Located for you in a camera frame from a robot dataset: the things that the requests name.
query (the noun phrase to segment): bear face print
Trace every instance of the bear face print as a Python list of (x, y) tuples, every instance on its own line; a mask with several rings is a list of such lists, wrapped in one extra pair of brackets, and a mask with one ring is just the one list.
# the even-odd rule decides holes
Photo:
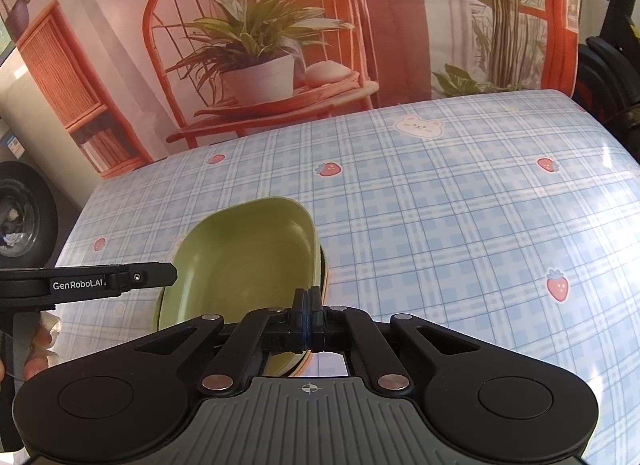
[(439, 120), (423, 120), (420, 116), (408, 114), (402, 117), (395, 124), (396, 129), (400, 132), (417, 136), (418, 138), (426, 138), (433, 140), (442, 136), (442, 122)]

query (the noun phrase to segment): red chair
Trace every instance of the red chair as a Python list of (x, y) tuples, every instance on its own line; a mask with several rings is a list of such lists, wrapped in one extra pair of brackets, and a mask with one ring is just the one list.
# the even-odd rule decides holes
[(239, 106), (223, 91), (215, 91), (219, 81), (209, 80), (201, 88), (195, 74), (186, 69), (168, 71), (195, 45), (186, 35), (184, 23), (203, 16), (216, 16), (211, 0), (149, 0), (143, 17), (143, 37), (160, 86), (174, 114), (178, 131), (167, 142), (184, 138), (189, 148), (198, 146), (197, 137), (233, 131), (246, 135), (247, 129), (274, 127), (331, 116), (334, 109), (357, 103), (372, 109), (371, 95), (378, 91), (374, 54), (370, 42), (369, 15), (364, 0), (305, 0), (325, 8), (325, 15), (353, 25), (352, 29), (324, 32), (327, 45), (307, 46), (306, 65), (333, 60), (353, 71), (350, 78), (321, 88), (298, 88), (293, 98), (250, 108)]

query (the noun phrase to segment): white flower pot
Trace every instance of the white flower pot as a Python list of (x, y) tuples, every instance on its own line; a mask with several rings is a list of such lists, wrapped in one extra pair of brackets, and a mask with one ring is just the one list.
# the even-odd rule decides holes
[(221, 75), (223, 84), (241, 106), (275, 102), (293, 96), (292, 55), (285, 55), (264, 64)]

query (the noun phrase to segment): round black pad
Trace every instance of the round black pad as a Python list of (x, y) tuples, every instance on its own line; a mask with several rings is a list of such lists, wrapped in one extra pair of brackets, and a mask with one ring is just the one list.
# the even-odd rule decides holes
[(133, 401), (133, 387), (113, 377), (89, 377), (67, 385), (58, 402), (78, 418), (109, 418), (124, 411)]
[(484, 382), (478, 398), (494, 415), (516, 420), (540, 416), (554, 401), (544, 385), (521, 377), (501, 377)]
[(47, 369), (14, 401), (25, 447), (60, 463), (131, 460), (174, 437), (187, 414), (164, 358), (122, 347)]
[(581, 379), (489, 346), (440, 357), (423, 406), (444, 441), (490, 463), (554, 463), (582, 453), (598, 420), (595, 396)]

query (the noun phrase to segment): label sticker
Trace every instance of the label sticker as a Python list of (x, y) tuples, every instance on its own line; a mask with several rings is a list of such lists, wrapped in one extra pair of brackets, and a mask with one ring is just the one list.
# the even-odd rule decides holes
[(107, 288), (104, 275), (83, 275), (82, 277), (54, 277), (49, 279), (51, 291), (85, 289), (102, 291)]
[(12, 134), (7, 139), (6, 146), (11, 150), (12, 153), (14, 153), (15, 158), (18, 159), (18, 160), (20, 159), (20, 156), (22, 156), (24, 154), (24, 147), (18, 141), (18, 139), (15, 138), (14, 134)]

